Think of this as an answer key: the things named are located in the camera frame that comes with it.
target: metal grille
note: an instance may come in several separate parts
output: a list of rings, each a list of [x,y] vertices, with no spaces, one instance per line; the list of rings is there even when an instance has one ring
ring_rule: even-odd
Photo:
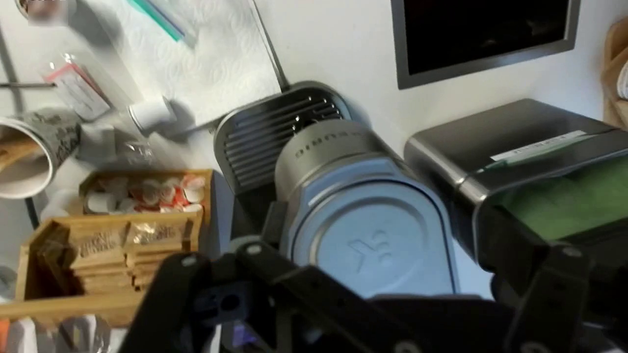
[[[295,89],[277,99],[234,113],[216,136],[216,158],[236,193],[271,185],[277,158],[304,126],[350,118],[338,95]]]

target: metal pipe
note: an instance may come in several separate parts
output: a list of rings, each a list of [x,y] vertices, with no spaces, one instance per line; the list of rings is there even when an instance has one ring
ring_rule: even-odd
[[[42,89],[55,89],[55,85],[49,85],[49,83],[0,83],[0,89],[42,91]]]

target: canister lid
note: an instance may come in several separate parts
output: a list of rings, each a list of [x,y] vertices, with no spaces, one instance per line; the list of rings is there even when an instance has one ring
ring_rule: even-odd
[[[450,293],[444,218],[418,189],[363,183],[304,218],[293,262],[318,266],[361,297]]]

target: silver canister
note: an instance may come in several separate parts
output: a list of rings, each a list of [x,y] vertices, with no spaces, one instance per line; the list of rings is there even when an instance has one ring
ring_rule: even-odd
[[[356,122],[297,134],[275,169],[281,252],[361,297],[456,293],[450,218],[428,181]]]

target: paper towel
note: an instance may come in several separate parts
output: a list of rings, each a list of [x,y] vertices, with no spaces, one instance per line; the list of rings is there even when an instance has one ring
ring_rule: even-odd
[[[181,0],[199,30],[195,48],[173,42],[124,0],[93,3],[116,15],[120,58],[146,97],[167,97],[185,120],[179,132],[281,93],[252,0]]]

